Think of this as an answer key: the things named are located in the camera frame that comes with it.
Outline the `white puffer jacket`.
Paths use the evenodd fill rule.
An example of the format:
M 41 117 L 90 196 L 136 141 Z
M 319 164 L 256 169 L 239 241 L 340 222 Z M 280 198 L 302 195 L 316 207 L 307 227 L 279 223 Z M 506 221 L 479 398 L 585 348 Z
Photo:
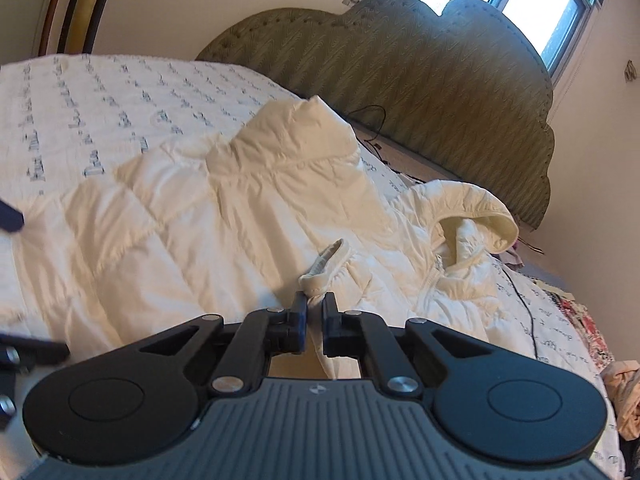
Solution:
M 312 98 L 266 104 L 233 138 L 180 139 L 25 203 L 1 239 L 1 326 L 83 360 L 214 312 L 238 322 L 304 292 L 401 326 L 427 318 L 531 356 L 498 296 L 516 240 L 484 188 L 384 196 L 352 128 Z

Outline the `white script-printed bedsheet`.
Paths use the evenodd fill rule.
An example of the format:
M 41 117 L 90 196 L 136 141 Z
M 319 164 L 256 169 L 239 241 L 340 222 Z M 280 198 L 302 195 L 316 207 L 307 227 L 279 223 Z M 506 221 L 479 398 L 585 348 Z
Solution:
M 110 176 L 170 142 L 231 139 L 266 104 L 309 99 L 217 63 L 84 54 L 10 64 L 1 71 L 1 200 L 26 223 L 30 200 Z M 307 298 L 305 350 L 274 356 L 253 393 L 212 393 L 244 318 L 207 312 L 17 375 L 2 477 L 622 478 L 596 367 L 544 292 L 499 254 L 498 296 L 531 356 L 427 318 L 383 318 L 420 377 L 418 396 L 386 396 L 355 359 L 323 354 L 324 297 L 317 309 Z

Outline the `red floral cloth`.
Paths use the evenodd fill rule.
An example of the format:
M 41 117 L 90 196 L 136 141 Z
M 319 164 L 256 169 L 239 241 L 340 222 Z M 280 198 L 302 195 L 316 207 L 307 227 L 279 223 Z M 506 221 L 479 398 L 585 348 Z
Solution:
M 586 346 L 598 372 L 601 373 L 614 361 L 614 356 L 588 308 L 578 302 L 572 294 L 564 292 L 562 289 L 551 287 L 547 290 L 547 294 L 570 321 Z

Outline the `green upholstered headboard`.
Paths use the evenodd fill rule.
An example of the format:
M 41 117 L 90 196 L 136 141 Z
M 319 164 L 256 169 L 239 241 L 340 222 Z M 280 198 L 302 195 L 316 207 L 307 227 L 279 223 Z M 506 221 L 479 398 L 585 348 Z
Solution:
M 363 0 L 341 14 L 262 11 L 200 59 L 241 65 L 318 96 L 540 226 L 551 198 L 553 86 L 523 33 L 482 0 L 441 14 L 420 0 Z

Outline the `peach crumpled garment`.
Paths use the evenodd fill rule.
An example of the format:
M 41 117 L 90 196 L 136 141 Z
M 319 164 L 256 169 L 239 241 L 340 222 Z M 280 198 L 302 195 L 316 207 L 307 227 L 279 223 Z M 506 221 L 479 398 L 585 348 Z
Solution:
M 640 370 L 638 361 L 614 361 L 601 373 L 616 414 L 618 433 L 626 441 L 638 439 Z

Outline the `wooden door frame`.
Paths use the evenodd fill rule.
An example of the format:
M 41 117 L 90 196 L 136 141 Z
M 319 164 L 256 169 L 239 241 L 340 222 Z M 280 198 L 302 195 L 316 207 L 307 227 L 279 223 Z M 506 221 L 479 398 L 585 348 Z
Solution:
M 91 54 L 107 0 L 43 0 L 34 55 Z

